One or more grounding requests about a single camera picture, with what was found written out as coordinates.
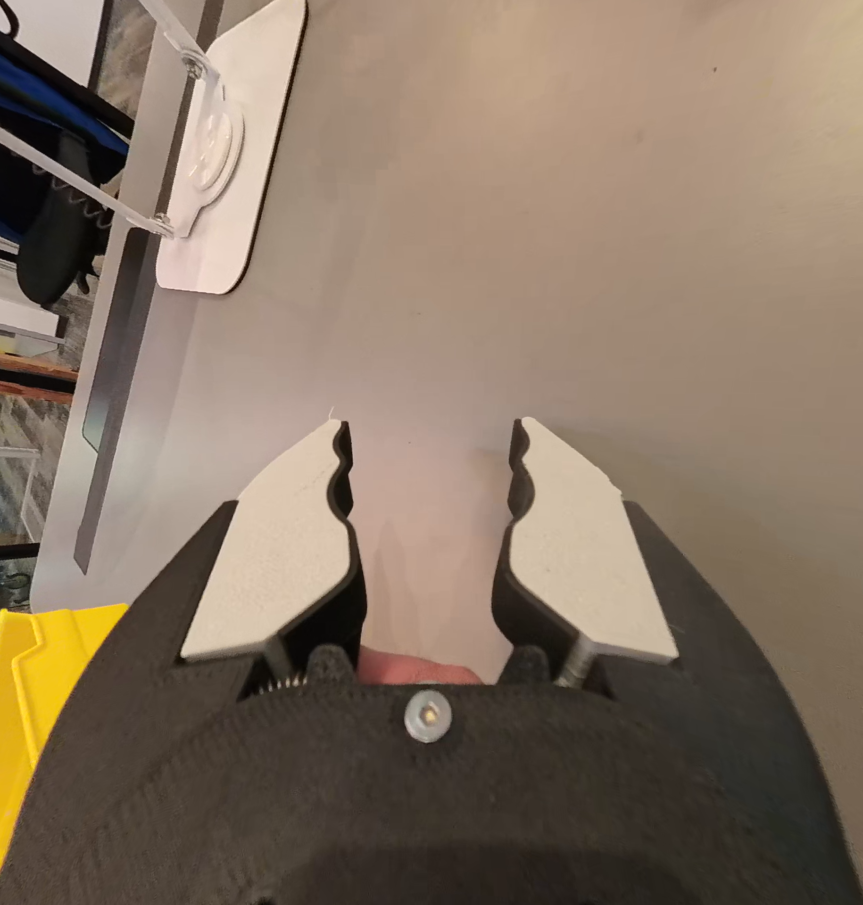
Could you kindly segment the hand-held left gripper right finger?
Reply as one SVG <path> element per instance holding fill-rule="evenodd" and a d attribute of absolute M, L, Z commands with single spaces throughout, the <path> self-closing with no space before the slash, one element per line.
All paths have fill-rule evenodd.
<path fill-rule="evenodd" d="M 533 417 L 514 421 L 506 526 L 492 587 L 494 622 L 546 665 L 606 655 L 668 665 L 678 646 L 621 491 Z"/>

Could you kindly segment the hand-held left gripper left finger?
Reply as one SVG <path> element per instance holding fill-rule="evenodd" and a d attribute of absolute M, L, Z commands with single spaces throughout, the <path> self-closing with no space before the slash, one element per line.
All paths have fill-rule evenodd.
<path fill-rule="evenodd" d="M 306 665 L 316 647 L 359 654 L 365 581 L 349 425 L 326 421 L 240 493 L 182 645 L 186 662 L 242 654 Z"/>

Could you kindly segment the yellow plastic bin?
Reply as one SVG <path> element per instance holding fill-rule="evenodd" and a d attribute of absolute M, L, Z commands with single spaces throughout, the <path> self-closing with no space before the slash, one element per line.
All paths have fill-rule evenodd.
<path fill-rule="evenodd" d="M 0 868 L 51 730 L 127 609 L 0 613 Z"/>

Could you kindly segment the black office chair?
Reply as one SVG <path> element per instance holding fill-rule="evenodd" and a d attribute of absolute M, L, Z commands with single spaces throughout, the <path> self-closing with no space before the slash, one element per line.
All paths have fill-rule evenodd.
<path fill-rule="evenodd" d="M 7 135 L 102 189 L 124 169 L 133 119 L 17 42 L 7 5 L 0 29 L 0 139 Z M 88 293 L 114 213 L 0 142 L 0 239 L 16 252 L 18 288 L 50 311 L 72 288 Z"/>

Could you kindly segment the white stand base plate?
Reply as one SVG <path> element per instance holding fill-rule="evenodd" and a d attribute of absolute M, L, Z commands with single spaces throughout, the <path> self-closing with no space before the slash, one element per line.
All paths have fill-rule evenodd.
<path fill-rule="evenodd" d="M 199 212 L 190 236 L 162 240 L 156 264 L 161 288 L 225 295 L 244 276 L 306 21 L 305 1 L 267 2 L 220 33 L 205 51 L 221 74 L 227 98 L 242 115 L 243 142 L 232 179 Z M 195 89 L 194 82 L 191 98 Z M 167 213 L 172 212 L 169 198 Z"/>

